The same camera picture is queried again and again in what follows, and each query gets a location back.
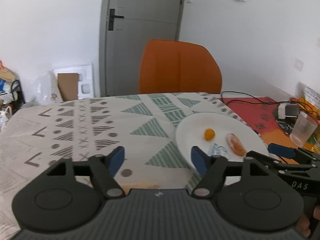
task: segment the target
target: hand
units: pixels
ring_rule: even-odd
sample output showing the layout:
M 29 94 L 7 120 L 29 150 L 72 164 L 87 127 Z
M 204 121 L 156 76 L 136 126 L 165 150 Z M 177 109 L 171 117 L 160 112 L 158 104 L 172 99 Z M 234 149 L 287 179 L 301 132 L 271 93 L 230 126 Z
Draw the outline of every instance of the hand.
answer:
M 315 219 L 320 220 L 320 206 L 315 207 L 315 210 L 313 211 L 313 217 Z M 300 234 L 302 234 L 304 237 L 308 237 L 310 236 L 310 233 L 311 233 L 309 225 L 310 225 L 309 219 L 305 214 L 302 214 L 302 216 L 300 217 L 296 225 L 296 230 Z

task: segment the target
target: door frame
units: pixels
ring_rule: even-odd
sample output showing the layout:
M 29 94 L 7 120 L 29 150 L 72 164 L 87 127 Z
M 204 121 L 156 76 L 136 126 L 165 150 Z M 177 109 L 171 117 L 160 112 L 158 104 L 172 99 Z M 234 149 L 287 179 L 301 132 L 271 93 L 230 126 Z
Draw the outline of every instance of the door frame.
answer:
M 181 4 L 180 4 L 179 18 L 178 18 L 177 30 L 176 30 L 176 36 L 175 36 L 176 41 L 179 39 L 179 35 L 180 35 L 180 26 L 181 26 L 181 20 L 182 20 L 184 1 L 185 0 L 181 0 Z M 100 78 L 99 84 L 100 84 L 101 97 L 108 96 L 108 93 L 113 94 L 112 86 L 108 87 L 108 93 L 107 93 L 107 84 L 112 83 L 112 81 L 107 80 L 107 75 L 106 75 L 106 70 L 107 70 L 106 42 L 107 42 L 107 28 L 109 24 L 109 13 L 108 13 L 109 4 L 110 4 L 110 0 L 102 0 L 101 17 L 100 17 L 100 37 L 99 37 L 99 78 Z

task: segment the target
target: chair backrest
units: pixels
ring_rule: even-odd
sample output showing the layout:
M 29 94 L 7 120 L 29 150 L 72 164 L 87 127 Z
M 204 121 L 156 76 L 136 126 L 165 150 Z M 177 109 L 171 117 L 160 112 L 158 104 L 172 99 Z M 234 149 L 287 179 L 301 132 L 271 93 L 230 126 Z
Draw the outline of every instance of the chair backrest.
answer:
M 206 48 L 181 41 L 148 42 L 140 65 L 141 94 L 219 94 L 221 87 L 220 69 Z

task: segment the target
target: metal pin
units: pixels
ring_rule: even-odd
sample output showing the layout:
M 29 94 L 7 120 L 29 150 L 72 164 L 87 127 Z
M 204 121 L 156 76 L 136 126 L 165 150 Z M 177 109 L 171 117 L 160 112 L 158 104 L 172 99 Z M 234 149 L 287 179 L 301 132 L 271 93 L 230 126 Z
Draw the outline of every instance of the metal pin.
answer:
M 206 188 L 200 187 L 194 191 L 195 195 L 198 197 L 205 197 L 210 194 L 210 191 Z
M 119 188 L 111 188 L 107 191 L 107 195 L 110 197 L 119 197 L 122 194 L 122 190 Z

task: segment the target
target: patterned tablecloth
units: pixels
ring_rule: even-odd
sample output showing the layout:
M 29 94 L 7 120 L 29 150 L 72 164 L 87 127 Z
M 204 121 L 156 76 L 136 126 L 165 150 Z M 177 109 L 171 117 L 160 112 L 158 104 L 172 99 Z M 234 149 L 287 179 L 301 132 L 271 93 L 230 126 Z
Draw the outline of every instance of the patterned tablecloth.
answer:
M 121 145 L 126 159 L 118 183 L 192 189 L 200 177 L 179 153 L 174 133 L 184 117 L 198 112 L 244 122 L 207 93 L 87 98 L 18 111 L 0 133 L 0 239 L 19 230 L 11 210 L 14 195 L 64 156 L 85 161 Z

